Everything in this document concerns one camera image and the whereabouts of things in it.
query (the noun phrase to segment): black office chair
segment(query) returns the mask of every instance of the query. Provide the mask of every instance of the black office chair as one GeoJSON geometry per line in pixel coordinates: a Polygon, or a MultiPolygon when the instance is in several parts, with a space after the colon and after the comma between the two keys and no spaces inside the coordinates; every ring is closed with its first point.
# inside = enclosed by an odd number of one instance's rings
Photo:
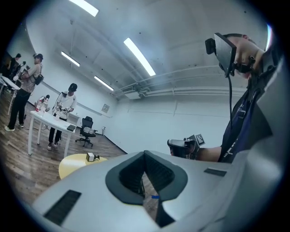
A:
{"type": "Polygon", "coordinates": [[[89,134],[89,133],[86,133],[86,132],[83,131],[83,129],[85,127],[92,128],[92,125],[93,125],[93,121],[92,121],[91,117],[86,116],[86,118],[82,119],[82,128],[81,128],[80,135],[85,136],[85,138],[80,138],[79,140],[76,140],[76,141],[84,141],[85,143],[83,144],[83,147],[85,146],[86,142],[89,143],[91,145],[91,147],[92,147],[92,143],[91,143],[89,138],[96,137],[96,135],[95,134],[89,134]]]}

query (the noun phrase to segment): small box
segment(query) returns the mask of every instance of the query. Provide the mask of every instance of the small box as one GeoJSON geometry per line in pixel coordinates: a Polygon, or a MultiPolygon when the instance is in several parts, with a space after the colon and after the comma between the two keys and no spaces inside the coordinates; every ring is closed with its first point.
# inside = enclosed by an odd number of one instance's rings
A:
{"type": "Polygon", "coordinates": [[[88,162],[93,162],[95,159],[95,156],[92,152],[87,152],[87,161],[88,162]]]}

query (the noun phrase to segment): ceiling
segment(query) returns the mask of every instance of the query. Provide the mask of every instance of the ceiling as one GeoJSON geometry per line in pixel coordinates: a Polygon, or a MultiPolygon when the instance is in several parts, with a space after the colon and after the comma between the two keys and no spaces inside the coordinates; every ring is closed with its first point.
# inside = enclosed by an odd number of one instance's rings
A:
{"type": "MultiPolygon", "coordinates": [[[[215,32],[247,34],[261,48],[266,46],[266,23],[254,16],[251,7],[234,0],[87,2],[99,10],[96,17],[68,0],[47,4],[39,19],[46,24],[43,33],[54,55],[69,54],[80,63],[79,68],[72,68],[102,86],[94,80],[97,75],[115,89],[112,95],[117,98],[123,88],[136,85],[142,93],[163,95],[188,94],[190,89],[207,89],[205,93],[227,90],[217,59],[205,51],[204,41],[215,32]],[[124,45],[128,37],[155,76],[150,77],[124,45]]],[[[238,94],[247,82],[233,77],[232,85],[233,94],[238,94]]]]}

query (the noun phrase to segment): fluorescent light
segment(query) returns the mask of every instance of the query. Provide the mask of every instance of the fluorescent light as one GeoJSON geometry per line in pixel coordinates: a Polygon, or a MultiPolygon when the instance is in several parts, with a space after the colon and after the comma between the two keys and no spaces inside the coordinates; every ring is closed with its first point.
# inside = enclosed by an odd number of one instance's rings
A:
{"type": "Polygon", "coordinates": [[[92,16],[96,16],[99,10],[95,7],[93,7],[91,4],[87,3],[84,0],[69,0],[73,2],[74,4],[77,4],[79,7],[83,8],[85,11],[90,13],[92,16]]]}
{"type": "Polygon", "coordinates": [[[148,61],[145,59],[143,54],[140,50],[136,47],[136,45],[132,42],[130,38],[127,38],[124,41],[124,44],[131,50],[131,52],[136,56],[136,58],[140,61],[146,71],[149,73],[150,76],[154,76],[156,73],[154,72],[153,68],[150,66],[148,61]]]}
{"type": "Polygon", "coordinates": [[[72,63],[74,63],[76,66],[80,67],[80,64],[79,64],[78,62],[76,62],[73,58],[71,58],[70,56],[68,56],[66,53],[62,52],[62,55],[63,55],[66,59],[68,59],[68,60],[70,60],[72,63]]]}
{"type": "Polygon", "coordinates": [[[267,51],[270,46],[271,35],[272,35],[272,28],[269,25],[267,25],[267,28],[268,28],[268,38],[267,38],[267,45],[266,45],[265,51],[267,51]]]}
{"type": "Polygon", "coordinates": [[[109,85],[107,85],[106,83],[104,83],[100,78],[95,76],[95,79],[98,80],[100,83],[102,83],[104,86],[106,86],[108,89],[114,91],[114,89],[112,87],[110,87],[109,85]]]}

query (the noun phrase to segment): black pants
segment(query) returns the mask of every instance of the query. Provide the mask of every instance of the black pants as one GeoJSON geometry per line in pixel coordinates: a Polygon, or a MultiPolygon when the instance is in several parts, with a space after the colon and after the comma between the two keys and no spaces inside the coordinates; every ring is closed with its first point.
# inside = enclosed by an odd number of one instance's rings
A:
{"type": "Polygon", "coordinates": [[[26,92],[23,89],[18,90],[17,95],[12,104],[10,122],[8,124],[9,129],[14,129],[18,112],[19,112],[19,115],[18,115],[19,123],[20,124],[24,123],[25,105],[29,97],[30,97],[30,92],[26,92]]]}
{"type": "MultiPolygon", "coordinates": [[[[50,133],[49,133],[49,142],[52,143],[53,142],[53,136],[54,136],[54,132],[55,132],[55,129],[54,128],[50,128],[50,133]]],[[[60,130],[58,130],[56,132],[56,135],[55,135],[55,142],[58,143],[59,139],[60,139],[60,136],[62,135],[62,132],[60,130]]]]}

